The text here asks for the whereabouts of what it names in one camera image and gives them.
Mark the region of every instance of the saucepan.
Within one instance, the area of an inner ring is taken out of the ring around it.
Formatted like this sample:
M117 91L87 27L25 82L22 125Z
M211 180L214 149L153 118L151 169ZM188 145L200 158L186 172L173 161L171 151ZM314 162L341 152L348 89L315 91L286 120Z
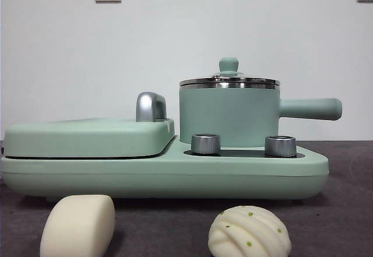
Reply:
M279 133L279 118L337 120L336 98L281 100L280 82L238 72L237 58L223 58L220 72L180 82L180 141L196 133L220 135L222 147L260 147Z

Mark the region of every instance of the pot handle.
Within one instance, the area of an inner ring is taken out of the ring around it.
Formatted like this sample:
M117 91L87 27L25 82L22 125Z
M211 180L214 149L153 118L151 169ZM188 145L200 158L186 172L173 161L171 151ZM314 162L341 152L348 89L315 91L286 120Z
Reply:
M337 98L310 100L281 100L280 117L338 120L342 116L342 103Z

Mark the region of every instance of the glass lid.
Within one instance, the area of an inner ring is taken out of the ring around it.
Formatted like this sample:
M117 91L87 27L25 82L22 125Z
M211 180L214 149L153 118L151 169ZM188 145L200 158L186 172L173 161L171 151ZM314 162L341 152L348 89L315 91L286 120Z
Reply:
M247 77L238 72L238 59L226 57L219 62L219 73L208 78L188 79L180 82L182 88L263 88L277 89L278 80Z

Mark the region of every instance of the table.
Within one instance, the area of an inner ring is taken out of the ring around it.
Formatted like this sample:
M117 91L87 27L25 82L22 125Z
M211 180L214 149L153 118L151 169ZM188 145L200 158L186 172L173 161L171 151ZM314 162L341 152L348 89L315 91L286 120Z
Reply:
M304 200L114 199L116 228L105 257L211 257L210 225L237 205L277 215L289 231L291 256L373 256L373 141L298 145L329 158L330 177L320 194ZM38 256L54 204L15 193L2 181L0 194L0 255Z

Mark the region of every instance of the lid knob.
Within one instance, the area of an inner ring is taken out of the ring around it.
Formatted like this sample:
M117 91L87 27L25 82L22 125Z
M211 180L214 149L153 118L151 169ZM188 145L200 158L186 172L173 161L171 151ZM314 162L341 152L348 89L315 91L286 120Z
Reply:
M225 57L219 62L220 73L224 75L237 75L238 59L235 57Z

